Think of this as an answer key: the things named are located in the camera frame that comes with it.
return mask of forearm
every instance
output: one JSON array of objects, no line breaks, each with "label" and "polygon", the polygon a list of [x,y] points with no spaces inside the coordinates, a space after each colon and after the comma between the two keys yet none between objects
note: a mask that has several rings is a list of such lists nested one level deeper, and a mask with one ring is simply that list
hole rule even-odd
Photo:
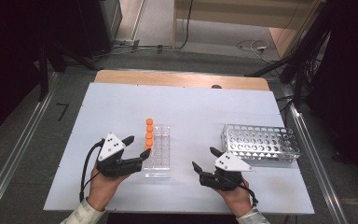
[{"label": "forearm", "polygon": [[103,214],[104,212],[100,212],[92,208],[85,199],[71,214],[71,216],[69,216],[61,224],[94,224],[98,222]]},{"label": "forearm", "polygon": [[269,224],[269,222],[264,218],[264,216],[258,211],[256,207],[252,208],[252,210],[250,210],[242,217],[237,217],[237,221],[239,224]]}]

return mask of hand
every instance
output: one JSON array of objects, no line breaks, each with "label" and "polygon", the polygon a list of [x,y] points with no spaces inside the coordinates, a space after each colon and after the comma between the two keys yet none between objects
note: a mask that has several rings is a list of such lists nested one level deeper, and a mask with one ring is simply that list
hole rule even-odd
[{"label": "hand", "polygon": [[91,180],[87,202],[95,210],[102,212],[115,195],[118,185],[130,175],[111,178],[103,174],[97,174],[98,170],[95,164],[91,171],[91,176],[96,176]]},{"label": "hand", "polygon": [[[243,183],[249,188],[249,183],[243,179]],[[249,192],[245,189],[237,187],[232,191],[222,191],[215,189],[225,200],[228,208],[236,217],[242,217],[252,209]]]}]

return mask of person's left hand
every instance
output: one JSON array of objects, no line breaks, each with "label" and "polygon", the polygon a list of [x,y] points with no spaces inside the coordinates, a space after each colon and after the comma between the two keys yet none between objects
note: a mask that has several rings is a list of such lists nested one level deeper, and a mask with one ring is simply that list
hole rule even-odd
[{"label": "person's left hand", "polygon": [[91,180],[87,202],[95,210],[102,212],[115,195],[118,185],[130,175],[111,178],[106,177],[103,174],[97,174],[98,170],[97,165],[95,164],[91,171],[91,177],[96,176]]}]

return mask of white table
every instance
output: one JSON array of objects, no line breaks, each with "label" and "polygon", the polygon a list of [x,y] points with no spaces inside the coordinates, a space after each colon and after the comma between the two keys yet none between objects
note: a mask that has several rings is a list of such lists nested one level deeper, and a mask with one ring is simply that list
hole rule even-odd
[{"label": "white table", "polygon": [[[283,127],[270,91],[239,91],[183,87],[91,83],[62,156],[45,210],[73,210],[84,160],[89,149],[108,132],[135,136],[123,158],[138,157],[145,143],[145,120],[170,124],[171,178],[147,179],[136,173],[124,181],[107,211],[134,213],[229,213],[212,189],[202,187],[191,165],[214,171],[209,147],[221,148],[225,123]],[[95,161],[90,159],[88,175]],[[288,168],[255,167],[242,173],[272,214],[313,214],[312,204],[296,162]]]}]

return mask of person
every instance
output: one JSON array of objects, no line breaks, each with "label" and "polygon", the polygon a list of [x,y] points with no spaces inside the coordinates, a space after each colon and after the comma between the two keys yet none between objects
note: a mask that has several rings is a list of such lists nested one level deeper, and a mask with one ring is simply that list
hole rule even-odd
[{"label": "person", "polygon": [[[104,208],[115,195],[120,183],[129,177],[129,175],[125,175],[118,178],[110,178],[97,174],[98,170],[94,166],[91,176],[96,176],[90,182],[89,197],[84,199],[78,208],[61,224],[97,223],[105,212]],[[242,184],[249,188],[249,183],[245,179],[243,179]],[[215,191],[222,196],[228,208],[235,215],[238,223],[269,224],[257,208],[251,205],[251,196],[248,191],[241,188],[236,188],[232,191],[215,189]]]}]

